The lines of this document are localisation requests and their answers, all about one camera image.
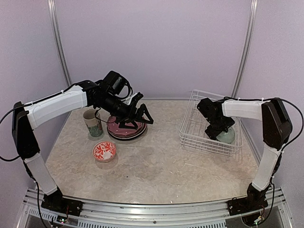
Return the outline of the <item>light green bowl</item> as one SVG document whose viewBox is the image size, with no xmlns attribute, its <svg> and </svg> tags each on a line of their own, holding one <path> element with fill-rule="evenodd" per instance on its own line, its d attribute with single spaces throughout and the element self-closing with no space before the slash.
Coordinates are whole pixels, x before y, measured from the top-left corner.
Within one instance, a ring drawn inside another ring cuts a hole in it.
<svg viewBox="0 0 304 228">
<path fill-rule="evenodd" d="M 235 140 L 235 131 L 234 131 L 233 127 L 228 128 L 227 132 L 222 131 L 216 137 L 216 139 L 222 143 L 233 143 L 233 141 Z"/>
</svg>

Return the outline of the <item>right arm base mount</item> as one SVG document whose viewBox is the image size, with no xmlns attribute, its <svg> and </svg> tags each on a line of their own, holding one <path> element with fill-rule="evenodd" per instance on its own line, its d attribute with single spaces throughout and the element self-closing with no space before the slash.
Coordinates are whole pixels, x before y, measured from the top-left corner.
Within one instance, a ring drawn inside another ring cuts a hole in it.
<svg viewBox="0 0 304 228">
<path fill-rule="evenodd" d="M 268 206 L 266 191 L 248 190 L 246 197 L 228 200 L 227 206 L 230 216 L 266 208 Z"/>
</svg>

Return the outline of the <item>light blue flower plate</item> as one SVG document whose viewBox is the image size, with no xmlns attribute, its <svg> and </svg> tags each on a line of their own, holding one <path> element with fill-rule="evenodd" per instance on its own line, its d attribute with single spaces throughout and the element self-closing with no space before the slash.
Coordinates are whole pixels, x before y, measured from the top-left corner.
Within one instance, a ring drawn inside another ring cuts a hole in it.
<svg viewBox="0 0 304 228">
<path fill-rule="evenodd" d="M 131 138 L 140 135 L 145 130 L 145 125 L 140 124 L 137 130 L 134 129 L 121 129 L 116 123 L 111 123 L 107 126 L 110 135 L 116 138 Z"/>
</svg>

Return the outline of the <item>aluminium front rail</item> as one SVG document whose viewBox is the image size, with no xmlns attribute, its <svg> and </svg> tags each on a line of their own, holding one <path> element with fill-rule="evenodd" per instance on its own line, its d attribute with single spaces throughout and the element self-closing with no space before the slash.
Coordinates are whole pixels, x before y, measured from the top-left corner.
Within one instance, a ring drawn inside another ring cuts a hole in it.
<svg viewBox="0 0 304 228">
<path fill-rule="evenodd" d="M 226 200 L 186 204 L 140 205 L 82 199 L 79 216 L 59 223 L 58 212 L 38 209 L 36 190 L 27 190 L 19 211 L 18 228 L 244 228 L 245 214 L 231 216 Z"/>
</svg>

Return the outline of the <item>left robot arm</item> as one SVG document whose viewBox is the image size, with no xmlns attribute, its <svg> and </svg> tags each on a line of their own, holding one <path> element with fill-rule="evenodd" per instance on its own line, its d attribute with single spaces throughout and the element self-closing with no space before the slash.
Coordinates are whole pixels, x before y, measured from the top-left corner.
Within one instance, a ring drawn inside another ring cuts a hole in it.
<svg viewBox="0 0 304 228">
<path fill-rule="evenodd" d="M 2 120 L 12 115 L 11 134 L 18 155 L 11 159 L 0 159 L 5 162 L 22 160 L 29 177 L 44 194 L 42 208 L 78 215 L 83 203 L 63 196 L 41 156 L 34 131 L 59 116 L 90 106 L 97 111 L 102 109 L 108 112 L 114 117 L 114 124 L 118 128 L 137 130 L 139 123 L 154 122 L 146 105 L 137 106 L 142 98 L 143 94 L 134 93 L 125 77 L 110 71 L 105 78 L 96 82 L 84 80 L 36 101 L 25 104 L 17 102 Z"/>
</svg>

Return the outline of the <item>teal floral cup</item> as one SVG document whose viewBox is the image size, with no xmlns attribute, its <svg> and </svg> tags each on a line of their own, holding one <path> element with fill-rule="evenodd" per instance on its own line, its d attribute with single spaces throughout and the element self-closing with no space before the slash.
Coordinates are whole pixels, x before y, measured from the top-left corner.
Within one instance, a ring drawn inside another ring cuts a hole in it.
<svg viewBox="0 0 304 228">
<path fill-rule="evenodd" d="M 103 134 L 102 123 L 95 116 L 94 109 L 88 109 L 83 113 L 83 119 L 92 137 L 99 137 Z"/>
</svg>

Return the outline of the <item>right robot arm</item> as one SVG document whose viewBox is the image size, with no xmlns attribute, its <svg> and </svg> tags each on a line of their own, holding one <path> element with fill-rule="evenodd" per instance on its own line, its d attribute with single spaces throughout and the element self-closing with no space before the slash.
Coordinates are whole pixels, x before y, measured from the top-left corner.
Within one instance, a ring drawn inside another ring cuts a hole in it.
<svg viewBox="0 0 304 228">
<path fill-rule="evenodd" d="M 301 133 L 293 139 L 293 124 L 285 105 L 294 109 L 297 106 L 285 99 L 274 97 L 267 99 L 240 99 L 224 97 L 212 101 L 203 98 L 197 104 L 198 111 L 209 123 L 205 130 L 207 136 L 216 140 L 218 136 L 227 132 L 235 123 L 233 118 L 239 117 L 247 121 L 260 121 L 260 127 L 248 126 L 253 130 L 253 136 L 260 136 L 260 140 L 253 139 L 254 145 L 260 145 L 263 151 L 257 173 L 247 188 L 247 195 L 227 202 L 231 215 L 250 212 L 268 206 L 266 193 L 272 186 L 272 180 L 277 172 L 285 148 L 295 141 Z"/>
</svg>

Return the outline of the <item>left aluminium post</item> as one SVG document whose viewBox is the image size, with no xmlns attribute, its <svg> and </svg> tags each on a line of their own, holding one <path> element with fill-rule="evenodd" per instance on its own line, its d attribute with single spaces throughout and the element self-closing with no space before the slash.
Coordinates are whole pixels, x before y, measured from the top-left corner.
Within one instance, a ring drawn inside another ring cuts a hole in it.
<svg viewBox="0 0 304 228">
<path fill-rule="evenodd" d="M 54 34 L 54 39 L 55 39 L 55 45 L 59 57 L 59 62 L 62 67 L 63 71 L 63 76 L 65 79 L 65 82 L 67 86 L 72 85 L 72 80 L 69 74 L 69 70 L 67 67 L 67 62 L 66 62 L 66 57 L 61 41 L 61 35 L 60 35 L 60 29 L 59 29 L 59 23 L 58 23 L 58 18 L 57 18 L 57 10 L 56 10 L 56 3 L 54 0 L 47 0 L 47 6 L 48 6 L 48 11 L 50 15 L 50 20 L 51 20 L 51 26 Z"/>
</svg>

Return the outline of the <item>red white small bowl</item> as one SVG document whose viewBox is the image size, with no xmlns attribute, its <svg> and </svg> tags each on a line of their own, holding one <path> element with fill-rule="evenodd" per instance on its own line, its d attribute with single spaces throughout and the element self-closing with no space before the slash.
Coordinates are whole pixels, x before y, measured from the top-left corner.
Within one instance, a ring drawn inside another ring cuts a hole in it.
<svg viewBox="0 0 304 228">
<path fill-rule="evenodd" d="M 116 155 L 116 145 L 110 141 L 99 142 L 93 147 L 92 155 L 99 162 L 109 162 Z"/>
</svg>

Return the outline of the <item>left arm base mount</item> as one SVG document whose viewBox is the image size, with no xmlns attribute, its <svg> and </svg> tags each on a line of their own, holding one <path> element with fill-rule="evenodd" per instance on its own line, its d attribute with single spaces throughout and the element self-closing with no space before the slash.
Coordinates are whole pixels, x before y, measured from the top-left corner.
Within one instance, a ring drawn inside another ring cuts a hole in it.
<svg viewBox="0 0 304 228">
<path fill-rule="evenodd" d="M 61 190 L 57 188 L 57 190 L 50 195 L 44 194 L 41 206 L 50 211 L 79 217 L 83 202 L 65 198 Z"/>
</svg>

